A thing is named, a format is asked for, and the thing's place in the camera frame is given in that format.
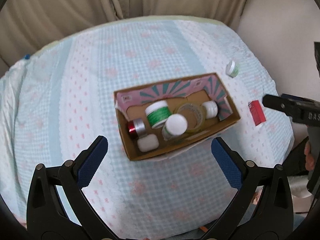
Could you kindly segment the person's right hand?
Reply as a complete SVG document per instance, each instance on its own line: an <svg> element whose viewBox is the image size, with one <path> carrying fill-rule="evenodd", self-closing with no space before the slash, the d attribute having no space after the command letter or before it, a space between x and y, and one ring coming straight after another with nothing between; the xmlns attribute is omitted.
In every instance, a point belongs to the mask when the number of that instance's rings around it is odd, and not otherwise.
<svg viewBox="0 0 320 240"><path fill-rule="evenodd" d="M315 168L315 160L311 154L311 145L310 141L308 140L306 142L305 148L304 148L304 155L305 155L305 168L307 171L312 171Z"/></svg>

